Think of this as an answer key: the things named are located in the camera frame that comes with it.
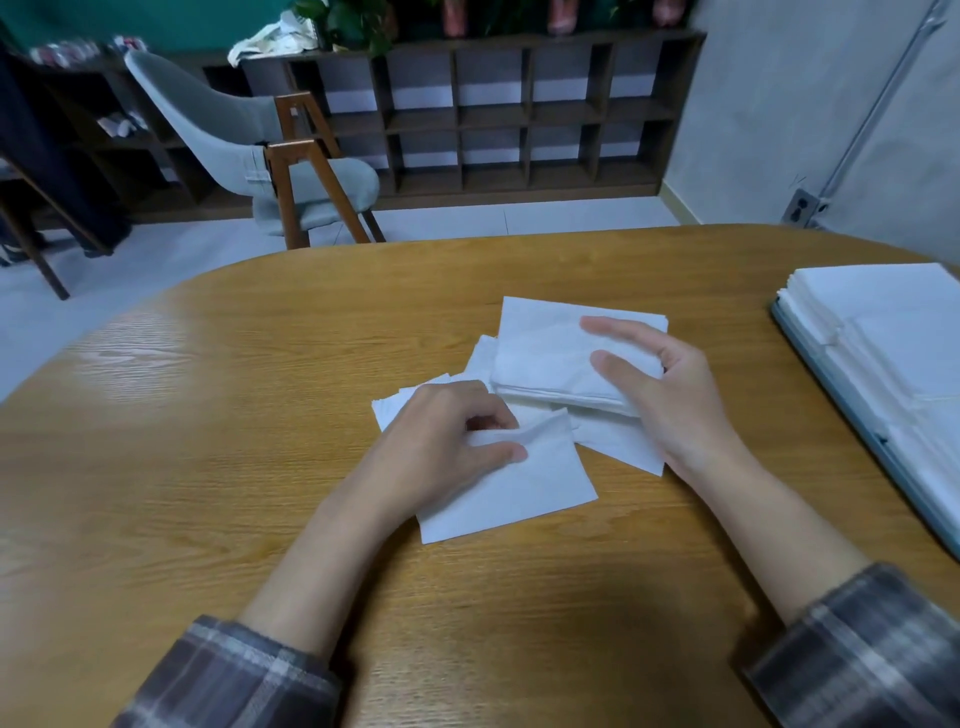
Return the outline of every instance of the stack of napkins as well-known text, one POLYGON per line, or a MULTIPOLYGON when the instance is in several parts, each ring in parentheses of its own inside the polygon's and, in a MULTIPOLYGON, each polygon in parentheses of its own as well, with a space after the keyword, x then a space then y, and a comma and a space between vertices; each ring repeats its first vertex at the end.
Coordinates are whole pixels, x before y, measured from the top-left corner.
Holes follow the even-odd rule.
MULTIPOLYGON (((461 374, 424 382, 479 379, 503 397, 519 430, 484 430, 468 436, 474 445, 496 440, 520 442, 528 457, 487 475, 449 503, 419 513, 425 544, 542 516, 597 498, 574 447, 585 447, 641 468, 663 473, 663 458, 633 408, 593 371, 590 353, 606 349, 651 376, 662 376, 660 361, 638 347, 586 333, 581 316, 642 321, 666 331, 655 314, 505 298, 497 337, 481 336, 461 374)), ((386 429, 417 387, 372 403, 386 429)))
POLYGON ((960 282, 935 263, 807 268, 780 305, 960 536, 960 282))

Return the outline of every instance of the gray floor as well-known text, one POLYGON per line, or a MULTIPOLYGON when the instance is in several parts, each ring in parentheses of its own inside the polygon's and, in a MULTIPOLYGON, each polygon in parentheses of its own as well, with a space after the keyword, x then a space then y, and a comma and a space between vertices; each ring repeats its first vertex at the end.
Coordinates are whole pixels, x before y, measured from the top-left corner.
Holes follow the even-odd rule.
MULTIPOLYGON (((660 198, 578 200, 385 210, 387 240, 658 228, 677 225, 660 198)), ((314 246, 351 244, 342 224, 310 233, 314 246)), ((111 257, 87 259, 72 242, 48 255, 69 301, 60 301, 30 263, 0 269, 0 400, 74 339, 137 303, 201 273, 284 250, 252 220, 143 225, 111 257)))

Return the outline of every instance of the wooden shelf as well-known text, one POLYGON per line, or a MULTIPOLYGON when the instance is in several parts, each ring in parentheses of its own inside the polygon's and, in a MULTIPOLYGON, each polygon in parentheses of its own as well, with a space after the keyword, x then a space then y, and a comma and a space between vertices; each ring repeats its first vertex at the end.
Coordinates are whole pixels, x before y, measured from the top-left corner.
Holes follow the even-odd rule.
POLYGON ((530 168, 530 186, 534 189, 589 187, 591 182, 588 169, 576 159, 535 161, 530 168))
MULTIPOLYGON (((377 170, 380 197, 376 207, 415 207, 445 205, 479 205, 543 200, 573 200, 591 197, 657 194, 660 179, 669 161, 676 130, 679 127, 686 94, 704 35, 687 29, 625 29, 596 31, 572 36, 520 34, 490 38, 425 40, 402 43, 392 53, 431 54, 431 63, 448 63, 452 106, 439 109, 397 109, 391 81, 391 65, 387 59, 369 58, 364 52, 303 53, 296 56, 266 59, 283 71, 290 90, 309 91, 317 98, 334 134, 348 137, 371 137, 357 140, 358 150, 382 148, 387 169, 377 170), (658 48, 659 61, 649 96, 611 98, 615 75, 615 59, 619 43, 649 42, 658 48), (583 99, 535 102, 537 83, 535 68, 542 54, 539 49, 587 46, 589 67, 583 99), (514 49, 520 51, 520 101, 488 106, 461 105, 461 84, 466 63, 457 51, 514 49), (337 59, 367 59, 375 110, 353 113, 331 113, 324 74, 326 62, 337 59), (321 73, 319 60, 324 60, 321 73), (603 127, 608 124, 630 124, 640 127, 639 152, 630 158, 601 158, 603 127), (574 144, 572 157, 563 160, 531 161, 536 153, 535 140, 540 134, 533 129, 566 127, 574 144), (484 130, 516 130, 514 133, 480 134, 484 130), (404 146, 416 152, 421 144, 417 136, 440 137, 449 146, 456 163, 449 166, 406 167, 404 146), (465 153, 475 158, 474 145, 509 143, 518 139, 519 162, 465 163, 465 153)), ((258 80, 264 74, 249 76, 240 68, 227 65, 223 51, 176 54, 171 60, 189 69, 194 76, 206 79, 221 90, 248 95, 253 88, 262 88, 258 80)), ((98 166, 108 173, 108 181, 117 197, 126 206, 134 222, 169 222, 249 217, 251 200, 216 187, 201 163, 165 122, 149 97, 132 80, 122 59, 104 57, 65 71, 44 69, 45 79, 64 89, 74 82, 92 89, 92 101, 73 94, 71 124, 76 136, 83 139, 72 145, 91 153, 98 166), (56 78, 58 74, 81 74, 72 78, 56 78), (151 127, 127 139, 101 139, 96 126, 96 109, 117 107, 129 113, 136 110, 151 127), (167 184, 160 169, 170 168, 180 183, 167 184)))
POLYGON ((461 130, 510 129, 526 125, 527 113, 522 104, 460 107, 459 128, 461 130))
POLYGON ((503 192, 524 189, 526 186, 523 167, 519 162, 464 166, 465 192, 503 192))
POLYGON ((659 184, 660 178, 636 157, 604 157, 597 170, 597 184, 659 184))
POLYGON ((327 116, 330 129, 337 136, 354 136, 367 133, 383 133, 382 117, 376 111, 356 113, 332 113, 327 116))
POLYGON ((399 109, 387 117, 387 133, 438 132, 457 128, 457 110, 399 109))
POLYGON ((677 118, 666 104, 650 96, 610 99, 607 121, 672 121, 677 118))
POLYGON ((600 111, 588 101, 540 101, 534 104, 530 125, 537 127, 599 124, 600 111))
POLYGON ((459 167, 412 167, 400 173, 397 195, 443 194, 458 189, 459 167))

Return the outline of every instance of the plaid shirt sleeve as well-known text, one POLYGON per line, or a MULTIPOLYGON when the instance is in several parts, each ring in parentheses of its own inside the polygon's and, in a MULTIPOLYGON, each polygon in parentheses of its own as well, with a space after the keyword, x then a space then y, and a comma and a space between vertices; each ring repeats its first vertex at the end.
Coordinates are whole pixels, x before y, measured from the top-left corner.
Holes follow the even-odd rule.
POLYGON ((747 678, 787 728, 960 726, 960 627, 874 564, 808 609, 747 678))
POLYGON ((339 695, 321 661, 236 622, 200 617, 113 725, 327 726, 339 695))

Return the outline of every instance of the left hand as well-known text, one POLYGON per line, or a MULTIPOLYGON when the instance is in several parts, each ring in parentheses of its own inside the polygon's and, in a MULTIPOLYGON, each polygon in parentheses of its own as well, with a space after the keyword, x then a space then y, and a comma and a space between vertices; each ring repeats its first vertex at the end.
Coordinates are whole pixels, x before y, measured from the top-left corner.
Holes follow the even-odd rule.
POLYGON ((400 410, 345 485, 363 493, 390 527, 455 496, 482 475, 527 456, 518 443, 467 444, 474 429, 518 427, 480 381, 424 384, 400 410))

